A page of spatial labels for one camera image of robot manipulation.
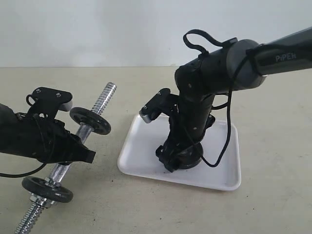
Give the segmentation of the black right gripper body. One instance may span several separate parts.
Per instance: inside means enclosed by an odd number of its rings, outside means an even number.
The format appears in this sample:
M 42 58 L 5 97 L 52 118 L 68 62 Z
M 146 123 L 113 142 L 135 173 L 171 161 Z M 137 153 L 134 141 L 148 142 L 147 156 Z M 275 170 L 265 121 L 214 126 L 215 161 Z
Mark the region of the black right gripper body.
M 211 116 L 214 98 L 215 95 L 208 95 L 194 101 L 178 97 L 176 111 L 169 117 L 169 135 L 163 143 L 168 156 L 177 156 L 190 146 L 201 143 L 206 130 L 215 122 L 215 117 Z

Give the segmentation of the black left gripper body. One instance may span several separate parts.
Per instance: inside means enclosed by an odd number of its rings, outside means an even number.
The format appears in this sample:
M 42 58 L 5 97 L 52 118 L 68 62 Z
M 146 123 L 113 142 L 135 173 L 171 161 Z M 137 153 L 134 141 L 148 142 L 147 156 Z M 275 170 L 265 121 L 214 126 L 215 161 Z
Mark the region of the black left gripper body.
M 78 161 L 77 138 L 65 123 L 35 115 L 0 124 L 0 151 L 42 163 Z

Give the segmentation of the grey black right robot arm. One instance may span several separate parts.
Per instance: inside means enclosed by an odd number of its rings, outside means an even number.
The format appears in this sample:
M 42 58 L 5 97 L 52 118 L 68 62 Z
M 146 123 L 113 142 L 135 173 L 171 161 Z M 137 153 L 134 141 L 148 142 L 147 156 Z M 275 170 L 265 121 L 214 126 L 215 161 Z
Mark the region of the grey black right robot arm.
M 201 36 L 218 49 L 209 52 L 191 43 L 188 35 Z M 158 110 L 169 118 L 169 135 L 156 149 L 156 156 L 170 172 L 195 167 L 205 160 L 201 141 L 215 122 L 211 112 L 216 96 L 226 96 L 220 108 L 230 110 L 235 91 L 257 88 L 271 74 L 312 66 L 310 28 L 262 44 L 237 38 L 221 42 L 200 29 L 190 30 L 183 41 L 199 55 L 175 71 L 177 95 L 167 88 L 157 94 Z

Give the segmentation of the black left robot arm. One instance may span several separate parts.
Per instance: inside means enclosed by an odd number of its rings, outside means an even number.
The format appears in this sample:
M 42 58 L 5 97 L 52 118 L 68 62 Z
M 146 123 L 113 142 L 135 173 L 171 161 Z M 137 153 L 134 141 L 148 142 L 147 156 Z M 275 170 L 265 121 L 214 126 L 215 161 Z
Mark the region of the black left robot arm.
M 0 105 L 0 152 L 41 163 L 92 163 L 96 152 L 65 129 L 65 124 L 37 114 L 14 113 Z

